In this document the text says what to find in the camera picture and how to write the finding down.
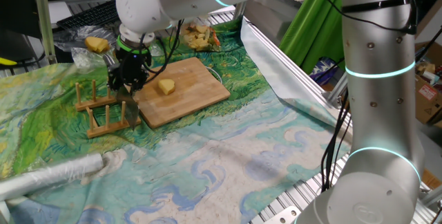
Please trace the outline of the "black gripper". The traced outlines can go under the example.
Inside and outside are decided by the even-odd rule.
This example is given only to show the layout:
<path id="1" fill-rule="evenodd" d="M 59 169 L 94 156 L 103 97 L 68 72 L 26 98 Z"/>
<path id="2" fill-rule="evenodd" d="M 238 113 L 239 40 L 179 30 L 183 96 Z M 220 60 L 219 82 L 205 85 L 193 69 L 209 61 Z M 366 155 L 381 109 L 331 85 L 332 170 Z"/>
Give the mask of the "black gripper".
<path id="1" fill-rule="evenodd" d="M 131 91 L 139 91 L 148 79 L 145 67 L 151 65 L 151 54 L 147 50 L 117 49 L 115 51 L 119 64 L 107 68 L 108 87 L 112 91 L 118 91 L 122 86 L 122 80 L 133 80 Z"/>

